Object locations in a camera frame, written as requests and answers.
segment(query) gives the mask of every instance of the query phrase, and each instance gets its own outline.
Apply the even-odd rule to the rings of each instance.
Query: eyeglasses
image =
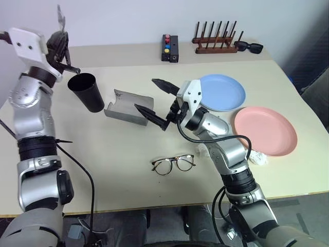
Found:
[[[261,44],[248,44],[244,41],[235,41],[234,46],[237,48],[238,51],[245,51],[246,49],[249,49],[251,53],[259,54],[262,52],[263,45]]]
[[[195,166],[193,159],[193,154],[185,154],[172,158],[162,158],[152,162],[152,165],[154,166],[152,171],[155,171],[157,174],[162,176],[167,175],[173,169],[173,161],[176,161],[179,170],[188,171],[191,170],[193,166]]]

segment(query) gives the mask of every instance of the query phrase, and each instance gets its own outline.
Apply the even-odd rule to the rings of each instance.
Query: glasses frame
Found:
[[[187,161],[187,160],[184,160],[184,161],[186,161],[186,162],[188,162],[188,163],[190,163],[190,164],[192,165],[191,168],[188,169],[188,170],[182,170],[182,169],[180,169],[180,167],[179,167],[179,165],[178,165],[178,160],[181,159],[182,157],[185,157],[185,156],[191,156],[191,157],[192,157],[192,162],[189,162],[189,161]],[[158,165],[161,164],[161,162],[164,162],[164,161],[170,161],[170,170],[169,170],[166,174],[160,174],[159,172],[157,172],[156,168],[157,168]],[[157,174],[159,174],[159,175],[161,175],[161,176],[168,175],[168,174],[172,171],[172,169],[173,169],[173,162],[174,162],[174,161],[176,161],[176,166],[177,166],[177,168],[178,168],[179,170],[181,170],[181,171],[189,171],[189,170],[192,169],[193,166],[196,166],[196,164],[194,163],[194,155],[193,155],[193,154],[184,154],[184,155],[180,155],[180,156],[176,156],[176,157],[171,157],[171,158],[161,158],[161,159],[159,159],[159,160],[152,161],[151,163],[152,163],[152,165],[154,166],[154,167],[152,168],[152,171],[155,171]]]

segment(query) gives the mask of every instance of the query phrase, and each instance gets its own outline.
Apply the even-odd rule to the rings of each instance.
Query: sunglasses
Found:
[[[237,48],[238,51],[245,51],[246,49],[249,49],[251,53],[259,54],[262,52],[263,45],[261,44],[248,44],[244,41],[235,41],[234,46]]]

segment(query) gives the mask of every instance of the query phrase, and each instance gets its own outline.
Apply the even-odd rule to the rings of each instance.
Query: pink plate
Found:
[[[252,149],[269,156],[284,156],[297,145],[297,134],[281,114],[265,107],[246,107],[234,120],[235,132],[250,138]]]

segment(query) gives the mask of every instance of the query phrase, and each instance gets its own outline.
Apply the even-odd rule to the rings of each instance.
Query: tabletop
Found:
[[[243,107],[271,108],[286,117],[296,130],[298,144],[289,155],[268,157],[269,163],[250,169],[267,198],[289,197],[329,190],[329,135],[316,114],[303,101],[292,83],[264,50],[237,54],[196,55],[192,44],[179,44],[179,63],[160,61],[158,44],[72,47],[73,66],[95,75],[108,103],[114,89],[154,98],[154,111],[165,118],[174,100],[151,82],[160,78],[181,86],[184,81],[207,74],[224,74],[237,80],[246,91],[243,105],[231,112],[212,112],[228,121]],[[209,203],[223,183],[209,157],[198,157],[196,144],[183,139],[174,124],[166,131],[149,122],[146,127],[91,113],[67,88],[73,76],[65,72],[52,97],[51,112],[56,138],[73,141],[61,144],[91,173],[95,181],[95,211]],[[13,127],[8,102],[0,118]],[[19,161],[16,141],[0,128],[1,217],[22,211],[17,201]],[[167,176],[152,171],[151,160],[178,154],[195,154],[196,166],[182,172],[173,167]],[[65,205],[66,213],[88,213],[91,187],[87,176],[60,150],[62,169],[69,171],[75,196]]]

